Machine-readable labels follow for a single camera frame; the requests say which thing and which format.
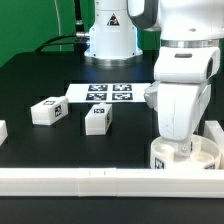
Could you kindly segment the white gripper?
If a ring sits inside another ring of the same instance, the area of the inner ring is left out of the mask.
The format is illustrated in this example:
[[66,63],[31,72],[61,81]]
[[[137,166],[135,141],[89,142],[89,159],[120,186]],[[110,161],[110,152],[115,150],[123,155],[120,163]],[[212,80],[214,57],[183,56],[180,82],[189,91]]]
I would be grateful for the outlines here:
[[209,79],[220,66],[220,49],[161,47],[154,66],[155,82],[145,89],[144,98],[158,112],[160,135],[181,141],[178,153],[189,156],[191,135],[211,96]]

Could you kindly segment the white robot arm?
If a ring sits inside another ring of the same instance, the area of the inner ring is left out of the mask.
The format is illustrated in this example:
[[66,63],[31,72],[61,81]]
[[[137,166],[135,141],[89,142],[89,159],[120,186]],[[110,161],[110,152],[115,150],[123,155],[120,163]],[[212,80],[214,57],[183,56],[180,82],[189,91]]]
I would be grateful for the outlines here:
[[95,0],[88,61],[122,63],[136,54],[136,30],[161,32],[154,83],[144,93],[160,136],[187,156],[221,63],[224,0]]

